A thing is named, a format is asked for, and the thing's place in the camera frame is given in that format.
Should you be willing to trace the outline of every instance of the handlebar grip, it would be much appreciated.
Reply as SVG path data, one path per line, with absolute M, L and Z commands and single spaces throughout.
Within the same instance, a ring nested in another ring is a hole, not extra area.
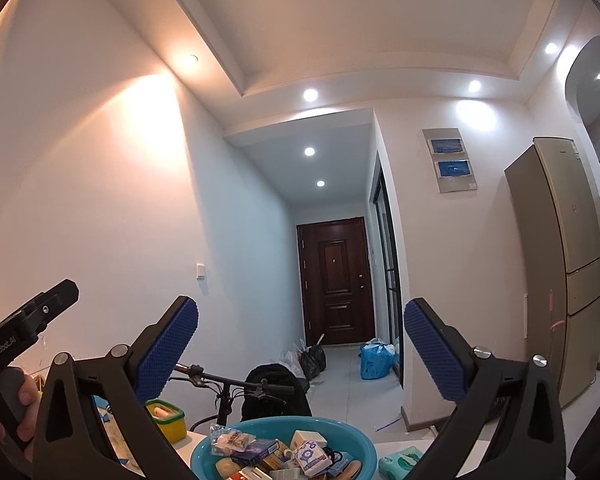
M 296 389 L 293 386 L 283 386 L 282 384 L 267 384 L 263 390 L 269 390 L 270 392 L 278 392 L 280 394 L 294 394 Z

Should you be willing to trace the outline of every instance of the glass door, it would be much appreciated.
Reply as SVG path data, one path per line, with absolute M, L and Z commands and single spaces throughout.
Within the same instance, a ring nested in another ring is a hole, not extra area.
M 395 346 L 400 359 L 394 365 L 394 371 L 402 384 L 404 367 L 402 364 L 404 346 L 402 342 L 402 301 L 400 298 L 400 274 L 398 273 L 398 257 L 395 251 L 394 224 L 391 219 L 389 198 L 386 192 L 384 175 L 380 173 L 378 186 L 374 195 L 374 204 L 378 214 L 380 240 L 382 243 L 382 262 L 384 264 L 384 282 L 386 284 L 386 300 L 389 316 L 389 338 Z

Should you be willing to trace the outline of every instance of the gray tile floor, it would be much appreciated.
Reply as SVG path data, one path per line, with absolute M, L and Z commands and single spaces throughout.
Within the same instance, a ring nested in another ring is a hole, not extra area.
M 398 377 L 390 372 L 373 381 L 360 378 L 358 346 L 325 347 L 327 369 L 312 381 L 307 393 L 315 416 L 346 422 L 366 434 L 373 442 L 397 442 L 422 438 L 429 430 L 407 436 L 400 417 L 402 388 Z M 395 424 L 375 431 L 400 417 Z
M 404 422 L 381 431 L 375 428 L 400 416 L 403 392 L 394 373 L 375 381 L 360 378 L 358 347 L 325 347 L 327 369 L 312 381 L 307 399 L 316 416 L 334 418 L 365 433 L 373 442 L 433 438 L 429 430 L 407 433 Z M 600 405 L 600 372 L 596 381 L 562 412 L 567 457 Z M 481 440 L 490 440 L 497 421 L 485 425 Z

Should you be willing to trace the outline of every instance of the beige refrigerator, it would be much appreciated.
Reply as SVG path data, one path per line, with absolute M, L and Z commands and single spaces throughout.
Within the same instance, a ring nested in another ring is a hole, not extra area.
M 540 354 L 560 405 L 595 377 L 600 350 L 600 228 L 574 142 L 536 137 L 505 175 L 525 257 L 526 354 Z

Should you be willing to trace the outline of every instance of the electrical panel box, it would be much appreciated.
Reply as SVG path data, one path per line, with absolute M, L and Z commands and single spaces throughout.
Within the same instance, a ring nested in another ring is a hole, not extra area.
M 460 130 L 428 128 L 422 133 L 429 147 L 440 193 L 478 189 Z

